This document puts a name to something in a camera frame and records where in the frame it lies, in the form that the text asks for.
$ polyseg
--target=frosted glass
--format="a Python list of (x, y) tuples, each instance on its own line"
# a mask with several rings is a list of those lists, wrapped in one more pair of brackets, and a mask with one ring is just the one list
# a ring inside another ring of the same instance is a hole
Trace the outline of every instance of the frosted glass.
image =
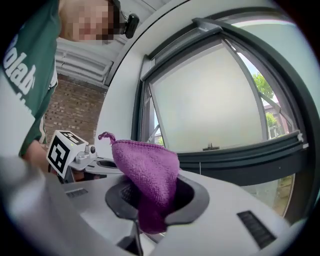
[(224, 47), (211, 48), (153, 84), (168, 148), (202, 151), (263, 140), (252, 89)]

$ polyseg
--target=black and white pattern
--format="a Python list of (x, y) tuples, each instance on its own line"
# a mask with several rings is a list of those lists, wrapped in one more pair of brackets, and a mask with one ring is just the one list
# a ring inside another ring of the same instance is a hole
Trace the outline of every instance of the black and white pattern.
[(80, 138), (78, 138), (77, 136), (75, 136), (69, 131), (61, 131), (61, 134), (65, 136), (69, 141), (72, 141), (72, 143), (78, 146), (85, 143), (83, 140), (81, 140)]
[(62, 143), (58, 136), (55, 136), (51, 144), (48, 159), (61, 174), (64, 172), (69, 152), (70, 149)]

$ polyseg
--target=hand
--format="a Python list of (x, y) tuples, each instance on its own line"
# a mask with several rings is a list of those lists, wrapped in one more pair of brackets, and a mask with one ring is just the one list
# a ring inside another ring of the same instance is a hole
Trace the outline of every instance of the hand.
[(41, 147), (40, 143), (34, 140), (22, 156), (30, 164), (39, 167), (44, 173), (48, 172), (49, 163), (46, 159), (47, 152)]

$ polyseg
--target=white curved wall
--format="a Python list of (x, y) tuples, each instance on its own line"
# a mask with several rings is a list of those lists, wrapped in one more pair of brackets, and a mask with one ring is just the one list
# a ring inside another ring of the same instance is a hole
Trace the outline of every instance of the white curved wall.
[[(122, 60), (143, 31), (160, 16), (183, 2), (183, 0), (172, 0), (151, 15), (124, 46), (115, 65)], [(193, 18), (204, 18), (234, 8), (258, 6), (273, 7), (273, 4), (266, 0), (190, 0), (159, 19), (137, 40), (115, 73), (101, 109), (96, 134), (109, 131), (114, 133), (118, 140), (130, 139), (136, 87), (144, 55), (151, 53), (165, 39), (191, 24)], [(111, 147), (107, 141), (99, 141), (96, 138), (95, 146), (99, 156), (112, 158)]]

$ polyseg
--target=white cube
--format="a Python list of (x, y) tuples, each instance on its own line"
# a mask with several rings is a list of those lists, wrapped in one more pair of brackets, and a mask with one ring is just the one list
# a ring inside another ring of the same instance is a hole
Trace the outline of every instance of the white cube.
[(68, 130), (56, 130), (46, 153), (46, 159), (64, 179), (68, 165), (79, 152), (84, 152), (89, 143)]

